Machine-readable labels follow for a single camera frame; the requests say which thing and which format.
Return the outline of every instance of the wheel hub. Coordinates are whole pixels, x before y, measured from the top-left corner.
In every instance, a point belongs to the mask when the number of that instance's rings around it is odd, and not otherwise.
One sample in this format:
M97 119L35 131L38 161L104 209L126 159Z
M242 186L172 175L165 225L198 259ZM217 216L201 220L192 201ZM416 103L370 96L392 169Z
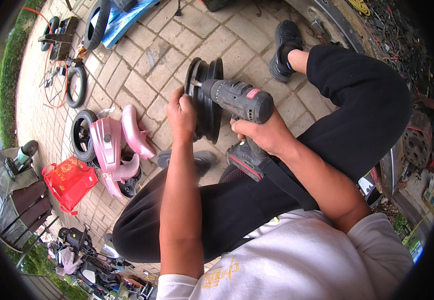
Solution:
M194 58L187 70L184 85L184 91L192 99L192 105L197 112L197 126L193 139L195 142L205 136L215 144L219 138L222 108L206 97L199 87L192 84L194 80L204 82L208 79L224 79L222 59L218 57L208 64L200 57Z

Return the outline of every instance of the orange wire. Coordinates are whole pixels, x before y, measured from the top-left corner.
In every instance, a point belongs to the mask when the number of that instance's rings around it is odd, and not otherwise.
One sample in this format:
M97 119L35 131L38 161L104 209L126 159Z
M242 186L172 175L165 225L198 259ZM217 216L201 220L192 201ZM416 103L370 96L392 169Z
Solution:
M22 6L22 9L25 9L25 10L28 10L28 11L31 11L31 12L34 12L34 13L36 13L37 15L41 16L42 18L44 18L45 22L46 22L47 25L48 25L49 30L52 31L51 24L50 24L49 21L46 19L46 17L44 17L43 14L41 14L40 12L38 12L38 11L35 10L35 9L31 9L31 8L28 8L28 7L25 7L25 6ZM45 73L46 73L46 70L47 70L47 61L49 60L49 57L50 57L50 55L51 55L52 46L53 46L53 45L51 44L51 45L50 45L50 48L48 49L47 59L45 60L45 67L44 67L44 82L45 82ZM58 62L58 66L60 67L62 63L64 63L64 66L65 66L65 89L64 89L63 96L62 96L62 101L61 101L61 103L60 103L59 105L57 105L57 106L52 105L51 101L49 100L49 97L47 96L47 90L46 90L46 87L45 87L45 85L44 85L44 94L45 94L45 98L47 99L48 104L49 104L52 108L55 108L55 109L58 109L59 107L61 107L61 106L64 104L64 101L65 101L65 94L67 93L67 86L68 86L68 84L69 84L69 78L68 78L68 73L67 73L67 71L68 71L67 64L65 63L64 60L60 60L60 61Z

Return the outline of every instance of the drill brand label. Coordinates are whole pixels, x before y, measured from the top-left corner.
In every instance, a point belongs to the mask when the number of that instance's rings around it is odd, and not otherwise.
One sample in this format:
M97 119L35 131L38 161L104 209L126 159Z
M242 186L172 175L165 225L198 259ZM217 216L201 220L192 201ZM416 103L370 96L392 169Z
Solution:
M258 88L254 88L254 89L251 89L250 91L249 91L249 93L247 93L247 98L249 98L249 99L254 99L254 97L256 96L256 94L258 93L258 92L260 92L261 90L259 90Z

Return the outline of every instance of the shoe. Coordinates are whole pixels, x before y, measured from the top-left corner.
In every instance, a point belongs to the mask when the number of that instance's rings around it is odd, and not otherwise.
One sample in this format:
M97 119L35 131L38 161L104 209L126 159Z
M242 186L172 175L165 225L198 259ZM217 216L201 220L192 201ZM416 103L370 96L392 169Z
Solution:
M297 25L291 20L280 22L275 30L275 43L277 51L269 64L270 75L277 81L287 82L295 71L286 57L281 57L282 53L287 55L294 49L303 50L301 34Z
M172 149L165 150L157 154L157 165L165 169L171 161ZM216 166L214 154L210 151L197 151L193 154L193 161L198 177L203 177L208 171Z

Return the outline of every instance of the yellow cable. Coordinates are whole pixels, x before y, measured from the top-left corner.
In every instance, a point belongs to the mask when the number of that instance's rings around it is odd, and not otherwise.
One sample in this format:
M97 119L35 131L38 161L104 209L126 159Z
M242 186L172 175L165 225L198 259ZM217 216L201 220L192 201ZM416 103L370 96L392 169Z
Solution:
M370 10L364 3L364 0L348 0L352 6L366 16L370 16Z

